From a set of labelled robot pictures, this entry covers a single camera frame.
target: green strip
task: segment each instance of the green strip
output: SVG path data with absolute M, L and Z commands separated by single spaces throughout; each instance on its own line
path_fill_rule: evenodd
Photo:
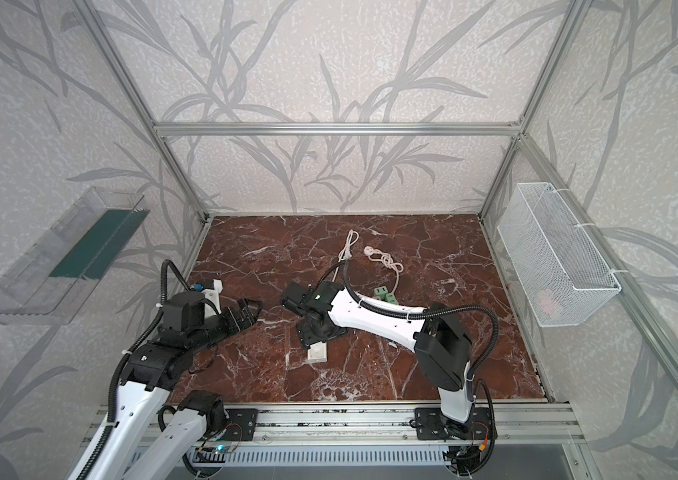
M 149 210 L 107 210 L 49 276 L 101 280 Z

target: wallpaper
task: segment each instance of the wallpaper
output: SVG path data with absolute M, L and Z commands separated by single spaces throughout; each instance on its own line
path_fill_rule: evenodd
M 93 185 L 150 213 L 69 325 L 0 325 L 0 480 L 64 476 L 154 314 L 162 259 L 182 262 L 200 228 L 70 10 L 0 1 L 0 276 Z
M 161 121 L 512 121 L 568 0 L 95 5 Z M 209 211 L 476 212 L 505 138 L 173 138 Z
M 519 154 L 485 228 L 545 388 L 573 405 L 603 479 L 678 479 L 678 392 L 618 298 L 580 326 L 536 322 L 497 231 L 514 185 L 533 181 Z
M 678 336 L 678 1 L 591 10 L 532 134 Z
M 209 211 L 233 214 L 476 213 L 509 142 L 338 135 L 173 140 Z
M 161 121 L 517 120 L 568 0 L 95 0 Z

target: white rope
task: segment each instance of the white rope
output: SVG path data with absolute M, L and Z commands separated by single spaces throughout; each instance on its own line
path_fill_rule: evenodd
M 363 253 L 372 262 L 381 262 L 382 265 L 384 265 L 385 267 L 395 270 L 395 286 L 392 288 L 392 291 L 390 292 L 394 295 L 395 290 L 397 290 L 397 283 L 401 279 L 401 273 L 403 272 L 403 264 L 393 260 L 392 255 L 382 252 L 377 248 L 373 248 L 372 246 L 367 246 L 366 248 L 364 248 Z M 380 258 L 373 258 L 374 255 L 380 255 Z
M 344 248 L 341 249 L 341 252 L 339 252 L 339 255 L 337 258 L 339 259 L 340 262 L 343 262 L 349 258 L 352 258 L 352 252 L 350 251 L 350 248 L 361 238 L 361 235 L 356 232 L 355 230 L 350 230 L 347 232 L 347 239 L 344 241 Z M 339 273 L 339 269 L 337 268 L 334 270 L 334 279 L 332 282 L 335 282 L 337 280 L 337 274 Z

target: transparent plastic bin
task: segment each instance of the transparent plastic bin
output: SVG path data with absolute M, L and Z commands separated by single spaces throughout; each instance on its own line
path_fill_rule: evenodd
M 0 323 L 70 323 L 142 224 L 143 197 L 89 188 L 0 278 Z
M 549 183 L 521 183 L 497 230 L 540 326 L 575 326 L 622 286 Z

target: wire mesh basket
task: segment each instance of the wire mesh basket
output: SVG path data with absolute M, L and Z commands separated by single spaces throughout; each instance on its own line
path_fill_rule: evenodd
M 517 184 L 498 225 L 540 326 L 575 326 L 622 290 L 552 184 Z

